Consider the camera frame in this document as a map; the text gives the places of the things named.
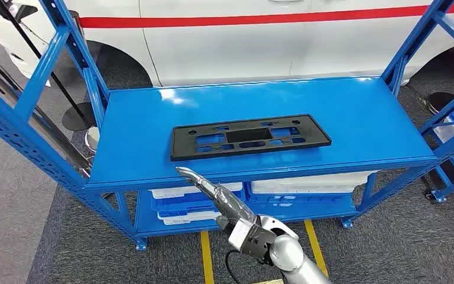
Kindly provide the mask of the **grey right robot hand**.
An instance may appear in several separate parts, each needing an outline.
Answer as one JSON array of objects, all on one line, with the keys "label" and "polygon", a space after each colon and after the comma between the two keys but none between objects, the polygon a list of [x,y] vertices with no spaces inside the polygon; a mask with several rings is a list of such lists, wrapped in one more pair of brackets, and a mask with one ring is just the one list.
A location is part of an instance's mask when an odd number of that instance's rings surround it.
[{"label": "grey right robot hand", "polygon": [[253,224],[259,224],[256,214],[229,189],[221,184],[214,184],[202,175],[188,167],[175,167],[175,170],[186,177],[191,183],[200,189],[214,203],[221,216],[216,218],[218,227],[230,234],[239,221],[247,220]]}]

